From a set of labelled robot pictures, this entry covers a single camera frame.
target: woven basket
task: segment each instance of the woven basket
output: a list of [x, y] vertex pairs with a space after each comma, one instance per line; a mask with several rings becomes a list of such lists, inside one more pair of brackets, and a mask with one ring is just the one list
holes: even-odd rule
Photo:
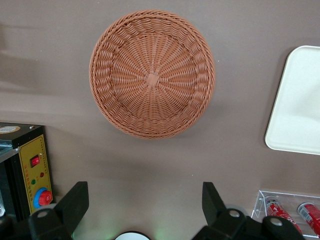
[[123, 132], [173, 137], [204, 113], [215, 87], [215, 65], [203, 36], [166, 11], [130, 13], [98, 40], [90, 86], [102, 114]]

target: emergency stop button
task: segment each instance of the emergency stop button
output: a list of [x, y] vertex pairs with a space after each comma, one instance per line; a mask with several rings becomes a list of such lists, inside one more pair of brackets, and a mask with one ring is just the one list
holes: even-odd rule
[[52, 201], [52, 193], [48, 191], [45, 187], [40, 188], [33, 200], [33, 206], [38, 209], [41, 206], [49, 205]]
[[30, 163], [31, 163], [31, 168], [33, 168], [34, 166], [38, 165], [40, 163], [39, 155], [34, 156], [33, 158], [31, 158], [30, 159]]
[[39, 197], [39, 205], [45, 206], [49, 205], [52, 200], [52, 193], [50, 191], [43, 191]]

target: round white object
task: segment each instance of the round white object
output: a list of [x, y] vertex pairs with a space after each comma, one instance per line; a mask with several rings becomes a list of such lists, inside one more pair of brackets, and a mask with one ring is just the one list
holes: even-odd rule
[[115, 240], [150, 240], [146, 236], [135, 232], [127, 232], [118, 236]]

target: coca-cola can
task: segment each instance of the coca-cola can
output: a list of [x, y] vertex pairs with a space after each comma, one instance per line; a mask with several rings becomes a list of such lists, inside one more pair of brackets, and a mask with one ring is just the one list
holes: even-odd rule
[[320, 238], [320, 210], [310, 202], [304, 202], [297, 209], [298, 214], [309, 224], [314, 233]]
[[281, 203], [278, 201], [276, 196], [266, 196], [265, 197], [265, 208], [266, 214], [268, 216], [277, 216], [289, 220], [295, 228], [302, 234], [300, 227], [296, 224], [289, 213], [284, 209]]

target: clear plastic box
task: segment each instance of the clear plastic box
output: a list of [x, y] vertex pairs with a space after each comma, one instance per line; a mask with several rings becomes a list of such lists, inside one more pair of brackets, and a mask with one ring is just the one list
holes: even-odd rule
[[251, 215], [253, 220], [262, 223], [263, 218], [267, 216], [265, 199], [270, 195], [277, 197], [283, 208], [300, 227], [306, 240], [318, 238], [307, 222], [298, 214], [297, 208], [302, 203], [313, 203], [320, 209], [320, 197], [259, 190]]

